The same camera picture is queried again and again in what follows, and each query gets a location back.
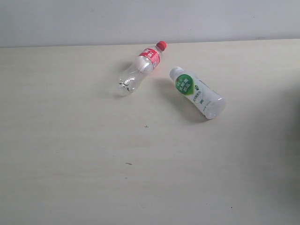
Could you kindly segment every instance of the red label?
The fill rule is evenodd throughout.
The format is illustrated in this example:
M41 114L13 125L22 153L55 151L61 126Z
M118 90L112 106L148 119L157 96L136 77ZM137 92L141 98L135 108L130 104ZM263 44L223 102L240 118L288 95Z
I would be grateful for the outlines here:
M153 68L155 68L160 63L160 56L157 51L151 48L146 48L140 56L145 56L151 60L153 63Z

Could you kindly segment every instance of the soda bottle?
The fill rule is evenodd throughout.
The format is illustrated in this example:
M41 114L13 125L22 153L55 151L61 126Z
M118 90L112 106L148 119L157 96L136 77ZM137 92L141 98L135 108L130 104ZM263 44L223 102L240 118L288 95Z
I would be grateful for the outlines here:
M164 41L146 48L118 78L119 94L126 96L136 91L142 80L151 73L161 61L167 44Z

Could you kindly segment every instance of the white bottle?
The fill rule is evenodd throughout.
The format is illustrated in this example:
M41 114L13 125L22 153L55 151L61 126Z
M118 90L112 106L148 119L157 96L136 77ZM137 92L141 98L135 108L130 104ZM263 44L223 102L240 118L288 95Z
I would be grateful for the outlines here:
M217 117L225 108L225 99L210 89L192 72L175 67L170 71L176 89L187 97L209 120Z
M143 79L160 63L167 44L164 41L146 48L118 78L119 94L129 95L136 91Z

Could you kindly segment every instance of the table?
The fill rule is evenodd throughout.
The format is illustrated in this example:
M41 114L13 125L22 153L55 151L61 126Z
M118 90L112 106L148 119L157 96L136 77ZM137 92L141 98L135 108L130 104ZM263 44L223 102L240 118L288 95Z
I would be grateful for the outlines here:
M300 224L300 40L169 44L115 96L147 46L0 49L1 224ZM219 117L174 66L227 98Z

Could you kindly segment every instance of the red bottle cap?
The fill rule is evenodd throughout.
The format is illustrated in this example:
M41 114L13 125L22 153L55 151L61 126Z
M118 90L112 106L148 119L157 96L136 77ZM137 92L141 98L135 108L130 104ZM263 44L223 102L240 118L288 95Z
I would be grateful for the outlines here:
M156 46L163 52L167 48L167 43L160 41L156 44Z

